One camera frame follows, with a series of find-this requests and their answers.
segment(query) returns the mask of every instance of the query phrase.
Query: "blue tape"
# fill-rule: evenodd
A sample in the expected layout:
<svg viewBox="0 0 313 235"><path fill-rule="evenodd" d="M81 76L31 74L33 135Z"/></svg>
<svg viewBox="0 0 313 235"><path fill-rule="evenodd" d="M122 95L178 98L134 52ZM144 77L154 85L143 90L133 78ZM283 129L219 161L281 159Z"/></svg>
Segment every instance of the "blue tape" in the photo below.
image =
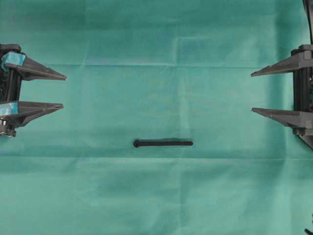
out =
<svg viewBox="0 0 313 235"><path fill-rule="evenodd" d="M8 69L5 67L5 63L22 66L25 58L26 56L22 54L18 54L14 52L6 53L2 57L1 68L3 71L8 72Z"/></svg>
<svg viewBox="0 0 313 235"><path fill-rule="evenodd" d="M18 114L18 103L12 102L7 104L0 104L0 116Z"/></svg>

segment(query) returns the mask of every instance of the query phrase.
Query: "teal tape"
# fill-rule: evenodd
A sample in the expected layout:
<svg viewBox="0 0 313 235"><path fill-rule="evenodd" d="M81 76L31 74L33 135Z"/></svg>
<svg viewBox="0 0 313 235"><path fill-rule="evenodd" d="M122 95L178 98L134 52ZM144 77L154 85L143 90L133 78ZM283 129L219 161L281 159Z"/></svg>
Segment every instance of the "teal tape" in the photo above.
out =
<svg viewBox="0 0 313 235"><path fill-rule="evenodd" d="M0 104L0 116L18 114L18 104L17 102Z"/></svg>
<svg viewBox="0 0 313 235"><path fill-rule="evenodd" d="M3 71L8 72L8 69L5 67L5 63L13 64L13 65L23 65L25 55L9 52L2 57L1 68Z"/></svg>

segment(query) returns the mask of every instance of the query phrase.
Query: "black rod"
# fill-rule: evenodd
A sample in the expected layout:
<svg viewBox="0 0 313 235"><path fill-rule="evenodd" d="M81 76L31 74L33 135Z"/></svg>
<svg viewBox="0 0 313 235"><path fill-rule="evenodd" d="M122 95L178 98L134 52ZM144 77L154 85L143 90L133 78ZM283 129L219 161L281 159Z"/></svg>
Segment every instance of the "black rod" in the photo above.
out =
<svg viewBox="0 0 313 235"><path fill-rule="evenodd" d="M134 141L134 147L141 146L192 146L192 141Z"/></svg>
<svg viewBox="0 0 313 235"><path fill-rule="evenodd" d="M20 75L18 75L18 77L16 78L16 89L15 89L13 100L20 99L21 84L22 84L21 81L22 81L22 78Z"/></svg>
<svg viewBox="0 0 313 235"><path fill-rule="evenodd" d="M312 0L303 0L304 8L306 9L307 12L307 17L308 17L308 22L309 22L309 29L310 29L310 40L311 44L313 44L313 25L312 25L312 14L313 14L313 4Z"/></svg>
<svg viewBox="0 0 313 235"><path fill-rule="evenodd" d="M8 79L6 81L6 89L5 89L5 101L10 101L12 89L14 86L13 81L14 70L8 69Z"/></svg>
<svg viewBox="0 0 313 235"><path fill-rule="evenodd" d="M304 231L306 232L307 235L313 235L313 233L308 229L305 229Z"/></svg>

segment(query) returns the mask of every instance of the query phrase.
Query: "teal cloth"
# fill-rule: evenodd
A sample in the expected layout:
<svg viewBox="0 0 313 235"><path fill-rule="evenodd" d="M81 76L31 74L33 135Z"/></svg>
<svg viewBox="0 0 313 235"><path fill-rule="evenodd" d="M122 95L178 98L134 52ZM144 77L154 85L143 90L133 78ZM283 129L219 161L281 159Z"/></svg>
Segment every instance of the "teal cloth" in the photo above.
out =
<svg viewBox="0 0 313 235"><path fill-rule="evenodd" d="M67 76L22 83L65 109L0 139L0 234L312 229L312 150L250 111L292 109L250 74L309 43L301 0L2 0L0 30ZM165 138L194 146L132 145Z"/></svg>

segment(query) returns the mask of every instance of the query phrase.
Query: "green fabric background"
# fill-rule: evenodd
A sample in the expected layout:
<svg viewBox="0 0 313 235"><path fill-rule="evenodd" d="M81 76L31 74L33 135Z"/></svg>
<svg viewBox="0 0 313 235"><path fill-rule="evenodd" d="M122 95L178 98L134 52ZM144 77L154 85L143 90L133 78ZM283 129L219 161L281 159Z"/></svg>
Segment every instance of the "green fabric background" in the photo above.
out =
<svg viewBox="0 0 313 235"><path fill-rule="evenodd" d="M250 74L309 43L301 0L1 0L0 34L68 76L22 84L65 109L0 139L0 234L312 228L313 152L250 111L292 109L291 74Z"/></svg>

